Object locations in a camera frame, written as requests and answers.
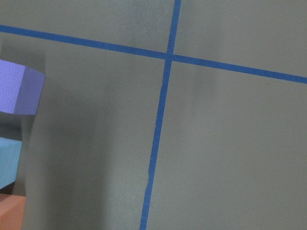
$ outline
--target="purple cube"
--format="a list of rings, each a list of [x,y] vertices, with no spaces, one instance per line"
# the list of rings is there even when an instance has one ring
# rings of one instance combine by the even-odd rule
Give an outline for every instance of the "purple cube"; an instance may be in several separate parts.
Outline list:
[[[40,72],[0,60],[0,111],[35,115],[44,81]]]

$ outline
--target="cube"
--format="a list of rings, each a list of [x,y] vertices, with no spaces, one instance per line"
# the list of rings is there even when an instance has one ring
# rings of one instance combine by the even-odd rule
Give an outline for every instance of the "cube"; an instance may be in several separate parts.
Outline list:
[[[0,138],[0,189],[16,180],[22,142]]]
[[[0,60],[0,111],[35,115],[44,81],[36,70]]]
[[[25,197],[0,194],[0,230],[21,230]]]

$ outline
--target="blue line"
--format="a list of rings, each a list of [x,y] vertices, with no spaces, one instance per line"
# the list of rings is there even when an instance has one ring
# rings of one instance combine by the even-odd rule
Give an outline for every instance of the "blue line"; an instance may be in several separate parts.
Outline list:
[[[194,58],[194,57],[185,57],[185,56],[180,56],[180,55],[173,55],[172,57],[173,57],[173,61],[177,61],[177,62],[212,67],[216,69],[225,69],[229,71],[248,73],[248,74],[259,75],[259,76],[268,77],[268,78],[276,78],[276,79],[281,79],[281,80],[286,80],[286,81],[294,81],[294,82],[307,84],[306,77],[299,77],[296,75],[273,72],[273,71],[268,71],[268,70],[263,70],[263,69],[255,69],[251,67],[237,66],[233,64],[227,64],[227,63],[217,62],[217,61],[209,61],[209,60],[204,60],[204,59],[199,59],[199,58]]]
[[[180,6],[181,6],[181,0],[175,0],[172,23],[171,23],[168,45],[167,45],[168,57],[165,59],[165,64],[164,64],[163,81],[162,81],[162,87],[160,91],[157,118],[155,122],[155,129],[154,129],[154,135],[153,135],[153,146],[152,146],[152,152],[150,155],[150,162],[149,162],[149,168],[148,168],[148,182],[147,182],[147,187],[146,187],[145,194],[144,194],[143,209],[142,209],[142,215],[141,215],[141,221],[140,221],[140,230],[146,230],[147,228],[150,201],[151,201],[153,184],[154,184],[154,173],[155,173],[155,168],[156,168],[156,163],[157,163],[157,156],[159,152],[159,144],[160,144],[160,136],[161,136],[161,130],[162,130],[165,103],[166,103],[167,88],[168,88],[168,83],[169,83],[171,67],[172,67],[172,59],[173,59],[172,56],[174,53],[176,33],[177,33],[177,27],[178,27],[178,21],[179,21]]]
[[[65,35],[59,35],[59,34],[51,34],[51,33],[35,31],[35,30],[28,30],[28,29],[17,28],[17,27],[6,26],[6,25],[0,25],[0,32],[41,38],[41,39],[57,41],[57,42],[70,43],[70,44],[75,44],[75,45],[80,45],[80,46],[88,46],[88,47],[93,47],[93,48],[98,48],[98,49],[113,50],[113,51],[118,51],[122,53],[135,54],[135,55],[151,57],[151,58],[159,58],[159,59],[167,58],[167,54],[163,52],[134,48],[130,46],[121,46],[121,45],[116,45],[112,43],[98,42],[98,41],[93,41],[89,39],[83,39],[83,38],[77,38],[77,37],[71,37],[71,36],[65,36]]]

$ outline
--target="orange block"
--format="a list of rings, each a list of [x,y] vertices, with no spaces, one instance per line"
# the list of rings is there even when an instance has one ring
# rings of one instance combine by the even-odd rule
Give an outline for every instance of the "orange block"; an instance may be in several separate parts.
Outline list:
[[[0,194],[0,230],[21,230],[25,197]]]

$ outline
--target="light blue block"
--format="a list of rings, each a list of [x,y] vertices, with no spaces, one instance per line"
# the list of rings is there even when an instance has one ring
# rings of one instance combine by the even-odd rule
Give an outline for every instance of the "light blue block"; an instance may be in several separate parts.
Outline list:
[[[0,189],[16,179],[21,141],[0,138]]]

